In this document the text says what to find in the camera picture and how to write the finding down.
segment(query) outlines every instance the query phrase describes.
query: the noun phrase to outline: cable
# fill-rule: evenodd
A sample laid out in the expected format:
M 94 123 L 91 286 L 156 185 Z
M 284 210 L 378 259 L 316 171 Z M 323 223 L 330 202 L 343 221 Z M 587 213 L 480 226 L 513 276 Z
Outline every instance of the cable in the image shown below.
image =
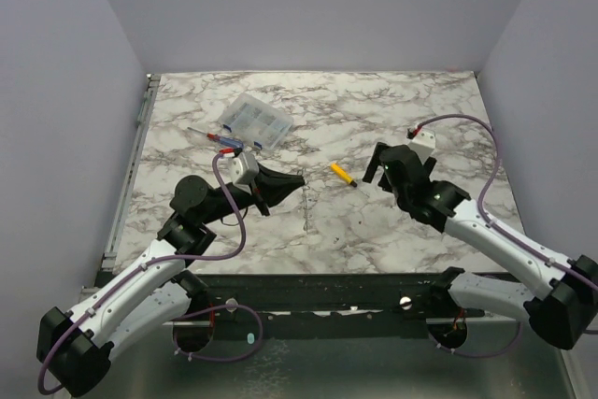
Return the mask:
M 255 352 L 258 351 L 258 349 L 260 348 L 260 346 L 262 345 L 263 342 L 263 324 L 262 324 L 262 320 L 260 319 L 260 316 L 258 315 L 258 313 L 253 310 L 250 307 L 247 306 L 243 306 L 241 304 L 237 304 L 234 305 L 235 308 L 240 308 L 242 310 L 247 310 L 251 315 L 253 315 L 253 318 L 255 318 L 255 320 L 258 323 L 258 337 L 255 340 L 254 346 L 253 348 L 251 348 L 250 350 L 248 350 L 247 352 L 241 354 L 241 355 L 236 355 L 233 357 L 210 357 L 207 355 L 199 355 L 195 352 L 185 352 L 184 350 L 182 350 L 180 348 L 180 346 L 178 345 L 177 342 L 177 333 L 175 332 L 174 334 L 174 338 L 173 338 L 173 343 L 175 344 L 175 347 L 177 348 L 177 350 L 175 351 L 175 355 L 177 354 L 183 354 L 186 355 L 189 360 L 191 360 L 191 358 L 196 359 L 196 360 L 203 360 L 206 362 L 218 362 L 218 363 L 230 363 L 230 362 L 239 362 L 241 360 L 245 360 L 248 357 L 250 357 L 251 355 L 253 355 Z M 204 310 L 200 310 L 199 312 L 193 312 L 193 313 L 188 313 L 187 315 L 183 315 L 182 317 L 178 317 L 177 319 L 173 320 L 173 321 L 182 321 L 182 320 L 187 320 L 189 318 L 194 318 L 197 317 L 199 315 L 203 315 L 205 313 L 210 313 L 216 310 L 223 310 L 224 308 L 229 309 L 231 308 L 231 306 L 229 305 L 221 305 L 221 306 L 214 306 L 214 307 L 210 307 L 210 308 L 206 308 Z
M 146 264 L 145 264 L 146 269 L 148 266 L 151 266 L 154 264 L 159 264 L 161 262 L 173 261 L 173 260 L 225 261 L 227 259 L 232 259 L 236 255 L 238 255 L 243 250 L 243 248 L 245 248 L 245 242 L 247 241 L 247 229 L 245 228 L 245 223 L 243 222 L 243 217 L 241 216 L 241 211 L 239 210 L 238 206 L 236 205 L 235 199 L 233 198 L 230 191 L 228 190 L 228 187 L 226 187 L 226 183 L 222 179 L 220 170 L 218 169 L 218 160 L 223 157 L 224 157 L 224 153 L 222 153 L 222 152 L 219 152 L 216 154 L 216 156 L 214 156 L 214 159 L 212 160 L 212 169 L 214 170 L 214 176 L 216 177 L 216 180 L 220 184 L 222 192 L 224 193 L 224 196 L 226 197 L 229 205 L 231 206 L 231 209 L 235 213 L 236 219 L 238 220 L 239 229 L 241 231 L 241 240 L 239 241 L 238 248 L 235 249 L 233 252 L 230 252 L 228 254 L 223 254 L 222 256 L 192 256 L 189 254 L 175 254 L 172 256 L 157 257 L 156 259 L 152 259 L 152 260 L 146 262 Z M 144 271 L 144 268 L 141 268 L 141 266 L 136 267 L 133 271 L 131 271 L 131 273 L 129 273 L 128 275 L 123 277 L 119 282 L 114 284 L 114 286 L 110 290 L 108 290 L 104 296 L 102 296 L 100 299 L 98 299 L 97 302 L 92 307 L 90 307 L 90 309 L 95 311 L 98 308 L 100 308 L 102 306 L 102 304 L 105 303 L 114 293 L 116 293 L 118 290 L 120 290 L 122 288 L 122 286 L 124 286 L 124 284 L 129 282 L 137 274 L 139 274 L 143 271 Z M 62 385 L 59 385 L 51 390 L 47 390 L 46 387 L 44 386 L 44 379 L 46 377 L 46 372 L 48 371 L 48 369 L 50 367 L 50 363 L 51 363 L 52 359 L 54 358 L 54 356 L 56 355 L 56 352 L 58 351 L 60 346 L 90 316 L 91 316 L 90 312 L 86 311 L 83 315 L 81 315 L 81 317 L 76 322 L 73 323 L 73 325 L 71 327 L 69 327 L 66 330 L 66 332 L 64 332 L 64 334 L 61 335 L 61 337 L 51 347 L 50 351 L 48 352 L 48 355 L 46 356 L 46 358 L 44 359 L 44 362 L 41 365 L 41 368 L 39 370 L 39 376 L 37 378 L 37 389 L 39 390 L 39 392 L 41 394 L 48 396 L 50 394 L 54 394 L 55 392 L 59 391 L 63 387 Z
M 482 354 L 470 354 L 469 352 L 461 352 L 458 349 L 447 348 L 446 346 L 442 346 L 440 343 L 438 343 L 438 341 L 432 336 L 432 334 L 429 334 L 429 336 L 430 339 L 435 343 L 437 349 L 443 350 L 444 352 L 447 352 L 451 355 L 457 355 L 466 359 L 490 359 L 492 357 L 498 357 L 509 352 L 520 341 L 521 334 L 523 334 L 523 324 L 518 322 L 517 333 L 504 348 L 499 349 L 495 352 L 487 352 Z
M 243 219 L 245 219 L 247 217 L 247 213 L 249 212 L 249 208 L 246 207 L 245 210 L 243 211 Z M 221 223 L 224 226 L 238 226 L 239 223 L 225 223 L 224 222 L 224 218 L 221 219 Z
M 486 181 L 486 184 L 484 184 L 484 187 L 482 188 L 481 192 L 479 193 L 479 197 L 477 198 L 477 210 L 479 212 L 479 215 L 484 219 L 484 221 L 492 229 L 494 229 L 498 234 L 502 235 L 507 240 L 510 240 L 511 242 L 515 243 L 521 249 L 526 250 L 527 252 L 529 252 L 530 254 L 532 254 L 534 257 L 538 258 L 542 262 L 548 263 L 549 266 L 552 265 L 552 266 L 555 266 L 555 267 L 559 268 L 561 271 L 563 271 L 567 275 L 569 275 L 569 276 L 571 276 L 571 277 L 579 280 L 580 282 L 583 282 L 588 287 L 590 287 L 591 289 L 593 289 L 596 292 L 598 292 L 598 285 L 594 284 L 589 279 L 584 278 L 577 271 L 572 270 L 571 268 L 569 268 L 567 266 L 564 266 L 563 264 L 559 264 L 557 262 L 551 261 L 549 257 L 545 256 L 540 251 L 532 248 L 530 245 L 528 245 L 524 241 L 520 240 L 516 236 L 510 234 L 506 229 L 502 228 L 497 223 L 495 223 L 494 221 L 492 221 L 492 219 L 490 218 L 490 216 L 484 210 L 484 197 L 486 196 L 486 193 L 488 192 L 488 189 L 490 188 L 490 186 L 492 185 L 492 183 L 496 179 L 496 175 L 498 174 L 498 169 L 500 168 L 501 161 L 502 161 L 501 149 L 500 149 L 500 147 L 498 145 L 498 139 L 496 138 L 496 134 L 494 133 L 494 131 L 491 129 L 491 127 L 486 122 L 478 119 L 477 117 L 470 116 L 470 115 L 467 115 L 467 114 L 446 114 L 444 116 L 433 117 L 431 119 L 428 119 L 426 121 L 423 121 L 423 122 L 419 123 L 418 126 L 417 126 L 417 128 L 416 128 L 416 132 L 418 132 L 425 125 L 428 125 L 430 123 L 434 123 L 435 121 L 442 121 L 444 119 L 467 119 L 469 121 L 474 121 L 475 123 L 477 123 L 477 124 L 481 125 L 482 127 L 484 127 L 484 129 L 491 136 L 492 141 L 494 143 L 494 149 L 496 151 L 496 154 L 495 154 L 495 157 L 494 157 L 494 168 L 492 169 L 491 176 L 488 178 L 488 181 Z

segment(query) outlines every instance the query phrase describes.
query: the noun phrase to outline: wall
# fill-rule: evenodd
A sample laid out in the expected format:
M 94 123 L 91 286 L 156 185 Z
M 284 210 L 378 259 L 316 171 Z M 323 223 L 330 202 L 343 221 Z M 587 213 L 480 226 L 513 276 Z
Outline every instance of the wall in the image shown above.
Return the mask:
M 479 77 L 526 232 L 598 260 L 598 0 L 522 0 Z M 595 380 L 598 336 L 577 345 Z
M 109 0 L 150 72 L 479 70 L 520 0 Z
M 147 80 L 107 0 L 0 11 L 0 395 L 12 399 L 39 397 L 42 315 L 93 280 Z

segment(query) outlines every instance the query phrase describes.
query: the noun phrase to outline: marble surface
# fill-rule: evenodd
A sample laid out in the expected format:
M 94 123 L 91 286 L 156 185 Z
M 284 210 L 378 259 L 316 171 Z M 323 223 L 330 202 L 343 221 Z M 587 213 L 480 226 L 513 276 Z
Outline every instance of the marble surface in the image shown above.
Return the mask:
M 220 130 L 217 118 L 241 93 L 293 115 L 294 126 L 279 147 L 257 157 L 274 170 L 303 173 L 307 185 L 272 208 L 271 217 L 261 217 L 255 208 L 249 211 L 248 244 L 239 256 L 195 263 L 192 271 L 410 273 L 438 272 L 451 265 L 501 270 L 464 243 L 411 220 L 391 194 L 376 186 L 377 178 L 355 190 L 329 168 L 338 162 L 359 179 L 376 142 L 403 143 L 407 127 L 418 121 L 454 112 L 486 119 L 472 73 L 267 72 L 162 76 L 118 249 L 117 272 L 142 252 L 171 214 L 168 202 L 181 178 L 196 174 L 217 186 L 211 160 L 220 147 L 187 127 Z M 438 159 L 433 178 L 451 180 L 477 196 L 491 172 L 493 151 L 487 136 L 466 121 L 441 121 L 431 127 Z M 504 172 L 487 198 L 492 213 L 521 229 Z M 236 247 L 237 227 L 209 227 L 219 235 L 210 254 Z

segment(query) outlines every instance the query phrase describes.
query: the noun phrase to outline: black wire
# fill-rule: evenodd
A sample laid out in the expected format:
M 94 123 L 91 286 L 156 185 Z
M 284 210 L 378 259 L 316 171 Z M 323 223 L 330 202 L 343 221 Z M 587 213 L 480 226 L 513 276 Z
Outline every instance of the black wire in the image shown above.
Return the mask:
M 248 212 L 249 212 L 249 208 L 248 208 L 248 207 L 246 207 L 246 208 L 245 208 L 245 212 L 243 212 L 243 218 L 244 218 L 244 219 L 245 219 L 245 217 L 247 217 L 247 213 L 248 213 Z M 230 223 L 225 223 L 225 222 L 224 222 L 224 218 L 222 218 L 222 219 L 221 219 L 221 223 L 222 223 L 224 226 L 238 226 L 238 225 L 239 225 L 239 223 L 232 223 L 232 224 L 230 224 Z

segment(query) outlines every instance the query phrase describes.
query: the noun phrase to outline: floor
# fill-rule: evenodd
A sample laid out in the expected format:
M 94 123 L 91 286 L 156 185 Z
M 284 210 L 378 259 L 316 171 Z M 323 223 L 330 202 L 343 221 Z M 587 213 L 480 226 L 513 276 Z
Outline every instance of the floor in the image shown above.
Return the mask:
M 115 271 L 140 254 L 172 210 L 177 182 L 190 174 L 217 186 L 211 159 L 220 148 L 187 130 L 220 132 L 217 118 L 241 93 L 291 114 L 294 126 L 274 150 L 257 154 L 268 168 L 303 173 L 307 185 L 261 217 L 246 218 L 248 244 L 232 260 L 195 263 L 196 273 L 410 273 L 457 265 L 501 268 L 462 242 L 411 220 L 376 183 L 352 189 L 330 170 L 339 163 L 360 179 L 378 141 L 405 142 L 407 127 L 462 112 L 487 119 L 473 73 L 188 73 L 161 79 L 128 207 Z M 477 196 L 491 172 L 492 146 L 477 125 L 434 124 L 438 164 L 447 179 Z M 489 210 L 520 230 L 504 172 L 487 196 Z M 212 223 L 210 254 L 233 250 L 238 228 Z

